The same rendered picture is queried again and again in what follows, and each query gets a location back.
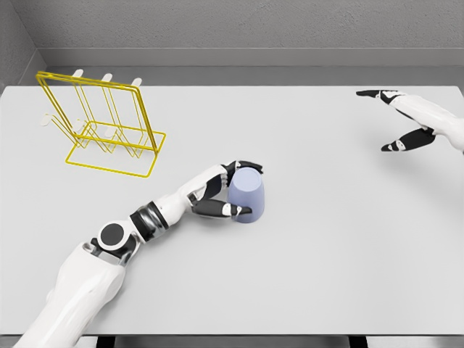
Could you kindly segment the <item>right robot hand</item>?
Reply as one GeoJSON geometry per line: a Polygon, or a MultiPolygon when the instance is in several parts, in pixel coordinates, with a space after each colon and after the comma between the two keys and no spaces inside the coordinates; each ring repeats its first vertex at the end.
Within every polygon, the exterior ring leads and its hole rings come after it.
{"type": "Polygon", "coordinates": [[[437,136],[444,136],[452,147],[464,154],[464,118],[419,95],[398,90],[362,90],[356,95],[379,99],[420,126],[383,145],[381,151],[406,152],[432,144],[437,136]]]}

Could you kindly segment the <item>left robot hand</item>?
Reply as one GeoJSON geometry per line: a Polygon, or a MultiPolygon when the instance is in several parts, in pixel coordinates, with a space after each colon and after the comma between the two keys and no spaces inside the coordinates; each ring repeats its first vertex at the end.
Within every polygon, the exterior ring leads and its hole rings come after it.
{"type": "Polygon", "coordinates": [[[187,198],[187,206],[197,215],[210,218],[234,218],[252,213],[251,207],[242,207],[214,199],[223,189],[230,186],[232,178],[239,169],[250,167],[260,175],[262,165],[235,160],[227,165],[214,165],[184,184],[181,196],[187,198]]]}

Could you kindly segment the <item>lavender cup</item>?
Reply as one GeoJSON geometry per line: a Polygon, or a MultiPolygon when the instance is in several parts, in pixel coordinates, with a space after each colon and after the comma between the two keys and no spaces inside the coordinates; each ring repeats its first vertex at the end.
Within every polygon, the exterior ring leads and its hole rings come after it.
{"type": "Polygon", "coordinates": [[[233,218],[235,221],[253,223],[260,219],[265,209],[265,190],[261,174],[250,167],[238,169],[229,186],[228,202],[252,209],[251,213],[241,212],[233,218]]]}

